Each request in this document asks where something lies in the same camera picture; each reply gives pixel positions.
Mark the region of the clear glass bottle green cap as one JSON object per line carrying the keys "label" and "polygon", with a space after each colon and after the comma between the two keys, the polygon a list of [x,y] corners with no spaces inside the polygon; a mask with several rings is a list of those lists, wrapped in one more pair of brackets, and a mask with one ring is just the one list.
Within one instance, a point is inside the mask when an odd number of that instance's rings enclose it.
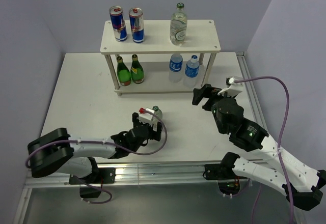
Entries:
{"label": "clear glass bottle green cap", "polygon": [[153,108],[152,108],[152,110],[154,111],[154,114],[155,114],[155,116],[153,117],[153,122],[156,122],[156,121],[158,121],[158,119],[157,118],[160,118],[160,119],[162,119],[162,117],[163,117],[163,114],[162,114],[162,111],[159,109],[159,107],[158,106],[153,106]]}

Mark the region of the blue label water bottle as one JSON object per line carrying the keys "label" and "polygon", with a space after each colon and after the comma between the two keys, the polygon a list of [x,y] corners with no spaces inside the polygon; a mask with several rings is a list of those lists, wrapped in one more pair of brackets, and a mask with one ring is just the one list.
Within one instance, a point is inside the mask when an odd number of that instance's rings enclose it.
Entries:
{"label": "blue label water bottle", "polygon": [[192,55],[185,66],[183,84],[186,87],[193,88],[196,85],[199,66],[198,56]]}
{"label": "blue label water bottle", "polygon": [[178,83],[182,79],[182,65],[183,57],[179,53],[175,53],[170,58],[169,63],[169,81],[173,83]]}

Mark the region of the red bull can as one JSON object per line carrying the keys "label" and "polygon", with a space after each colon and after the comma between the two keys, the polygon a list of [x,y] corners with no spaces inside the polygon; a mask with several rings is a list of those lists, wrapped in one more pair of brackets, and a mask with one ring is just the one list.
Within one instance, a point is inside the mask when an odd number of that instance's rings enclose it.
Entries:
{"label": "red bull can", "polygon": [[140,8],[129,10],[129,20],[131,26],[132,40],[136,43],[144,41],[144,19],[143,11]]}
{"label": "red bull can", "polygon": [[114,36],[117,41],[127,39],[127,30],[123,16],[123,9],[120,6],[112,6],[109,9]]}

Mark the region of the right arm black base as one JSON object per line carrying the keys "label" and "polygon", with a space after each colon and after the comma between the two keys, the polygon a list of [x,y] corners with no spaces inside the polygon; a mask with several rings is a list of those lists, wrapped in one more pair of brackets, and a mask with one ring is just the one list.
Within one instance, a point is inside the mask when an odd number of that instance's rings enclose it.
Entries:
{"label": "right arm black base", "polygon": [[222,197],[230,199],[241,195],[252,184],[251,179],[237,176],[233,169],[235,162],[240,159],[238,154],[228,152],[220,163],[204,165],[202,177],[206,181],[216,180]]}

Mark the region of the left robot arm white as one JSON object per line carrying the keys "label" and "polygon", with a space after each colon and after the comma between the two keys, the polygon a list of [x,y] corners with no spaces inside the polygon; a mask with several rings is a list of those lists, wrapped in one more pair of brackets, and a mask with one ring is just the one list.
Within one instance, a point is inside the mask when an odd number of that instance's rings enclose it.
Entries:
{"label": "left robot arm white", "polygon": [[75,175],[88,183],[99,178],[96,158],[120,159],[140,155],[140,147],[149,141],[166,144],[168,132],[160,116],[141,108],[132,114],[133,127],[99,141],[72,139],[67,128],[58,128],[28,144],[26,168],[33,178],[53,173]]}

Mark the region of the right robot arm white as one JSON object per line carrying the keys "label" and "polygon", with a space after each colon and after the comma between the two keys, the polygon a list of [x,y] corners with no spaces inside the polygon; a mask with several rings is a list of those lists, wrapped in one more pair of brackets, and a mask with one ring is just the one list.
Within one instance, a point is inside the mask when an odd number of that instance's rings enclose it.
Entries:
{"label": "right robot arm white", "polygon": [[256,122],[243,116],[244,109],[237,104],[236,95],[242,87],[230,86],[226,89],[205,84],[193,90],[193,105],[206,98],[202,106],[213,114],[218,131],[227,134],[229,141],[238,148],[259,157],[268,166],[246,160],[232,152],[226,153],[220,163],[205,165],[207,180],[250,178],[284,195],[293,201],[295,207],[309,211],[320,204],[325,186],[325,171],[310,168],[284,148]]}

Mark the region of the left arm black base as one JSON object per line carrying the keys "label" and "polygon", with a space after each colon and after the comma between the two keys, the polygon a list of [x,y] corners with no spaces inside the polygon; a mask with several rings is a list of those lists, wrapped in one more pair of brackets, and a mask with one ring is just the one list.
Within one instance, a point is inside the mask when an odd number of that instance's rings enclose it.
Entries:
{"label": "left arm black base", "polygon": [[[96,167],[89,176],[78,178],[75,175],[69,177],[69,185],[79,185],[79,196],[82,201],[89,204],[106,204],[111,201],[113,195],[104,189],[105,184],[115,182],[116,169],[114,167]],[[101,193],[108,194],[108,199],[96,201]]]}

